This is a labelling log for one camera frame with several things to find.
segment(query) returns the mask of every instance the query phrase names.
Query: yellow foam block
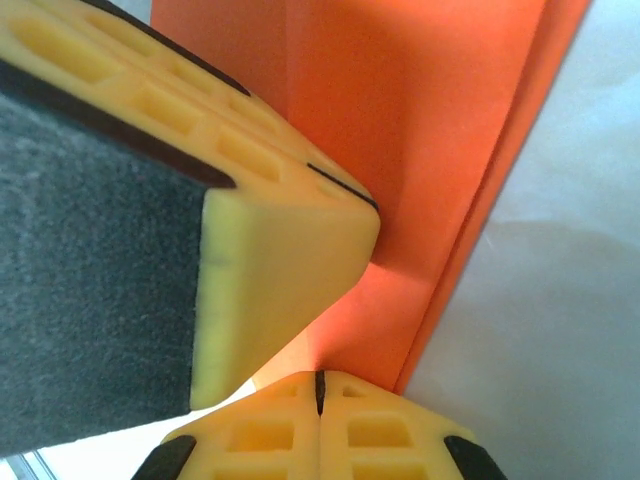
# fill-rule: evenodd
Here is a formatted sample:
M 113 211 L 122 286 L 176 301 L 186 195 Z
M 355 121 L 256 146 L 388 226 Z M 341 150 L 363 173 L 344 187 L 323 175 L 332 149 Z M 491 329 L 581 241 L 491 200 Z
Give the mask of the yellow foam block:
M 198 409 L 230 395 L 356 283 L 379 218 L 367 190 L 264 102 L 141 28 L 77 0 L 3 0 L 0 60 L 235 182 L 203 202 Z
M 165 455 L 177 480 L 506 479 L 469 430 L 341 372 L 294 374 L 174 431 L 163 446 L 189 438 L 191 455 Z

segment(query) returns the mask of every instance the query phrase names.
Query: orange paper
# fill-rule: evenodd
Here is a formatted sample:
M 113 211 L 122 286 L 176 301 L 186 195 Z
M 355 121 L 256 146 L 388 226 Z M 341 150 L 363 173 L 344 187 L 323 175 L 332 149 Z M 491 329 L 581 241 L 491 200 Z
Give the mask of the orange paper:
M 401 392 L 588 0 L 155 0 L 152 21 L 236 77 L 369 188 L 359 284 L 272 359 Z

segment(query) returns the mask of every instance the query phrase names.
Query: black strip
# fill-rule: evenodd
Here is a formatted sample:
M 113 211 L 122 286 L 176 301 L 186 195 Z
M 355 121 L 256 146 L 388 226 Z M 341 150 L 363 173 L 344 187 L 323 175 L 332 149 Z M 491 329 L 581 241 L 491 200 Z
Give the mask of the black strip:
M 177 480 L 196 446 L 196 439 L 183 435 L 157 446 L 131 480 Z
M 444 444 L 464 480 L 507 480 L 493 458 L 480 445 L 455 435 L 446 437 Z
M 328 174 L 327 172 L 325 172 L 324 170 L 319 169 L 318 167 L 316 167 L 315 165 L 312 165 L 311 163 L 307 163 L 307 167 L 309 167 L 311 170 L 313 170 L 314 172 L 319 173 L 320 175 L 322 175 L 324 178 L 331 180 L 333 183 L 335 183 L 336 185 L 344 188 L 345 190 L 347 190 L 348 192 L 353 193 L 356 197 L 361 198 L 362 200 L 364 200 L 365 202 L 367 202 L 369 205 L 371 205 L 373 208 L 376 209 L 376 211 L 379 210 L 378 208 L 378 204 L 371 198 L 367 197 L 366 195 L 363 195 L 362 193 L 360 193 L 359 191 L 357 191 L 355 188 L 350 187 L 349 185 L 347 185 L 346 183 L 344 183 L 341 180 L 338 180 L 337 178 L 335 178 L 334 176 Z
M 234 180 L 223 171 L 3 60 L 0 60 L 0 90 L 24 104 L 45 106 L 59 112 L 83 127 L 146 154 L 210 187 L 236 187 Z
M 316 372 L 316 406 L 318 407 L 318 415 L 322 415 L 324 411 L 324 396 L 327 393 L 327 385 L 324 380 L 324 370 Z
M 180 45 L 178 45 L 173 40 L 165 37 L 164 35 L 162 35 L 157 30 L 151 28 L 146 23 L 141 22 L 136 17 L 134 17 L 133 15 L 129 14 L 128 12 L 122 10 L 121 8 L 117 7 L 113 3 L 111 3 L 111 2 L 109 2 L 107 0 L 82 0 L 82 1 L 84 3 L 87 3 L 87 4 L 91 5 L 91 6 L 93 6 L 93 7 L 99 8 L 100 10 L 103 10 L 103 11 L 105 11 L 105 12 L 111 14 L 111 15 L 114 15 L 114 16 L 116 16 L 118 18 L 121 18 L 122 20 L 124 20 L 126 22 L 129 22 L 131 25 L 136 27 L 138 30 L 146 33 L 147 35 L 149 35 L 150 37 L 154 38 L 158 42 L 162 43 L 165 47 L 170 48 L 171 50 L 173 50 L 177 54 L 182 55 L 184 58 L 186 58 L 190 62 L 195 63 L 200 68 L 202 68 L 203 70 L 206 70 L 211 75 L 219 78 L 220 80 L 222 80 L 224 83 L 226 83 L 230 87 L 235 88 L 237 91 L 239 91 L 240 93 L 242 93 L 244 95 L 247 95 L 248 97 L 251 96 L 251 93 L 249 92 L 249 90 L 247 90 L 245 87 L 243 87 L 242 84 L 240 84 L 240 82 L 238 82 L 234 78 L 230 77 L 229 75 L 224 73 L 222 70 L 218 70 L 213 65 L 205 62 L 203 59 L 201 59 L 200 57 L 198 57 L 194 53 L 190 52 L 189 50 L 187 50 L 184 47 L 181 47 Z

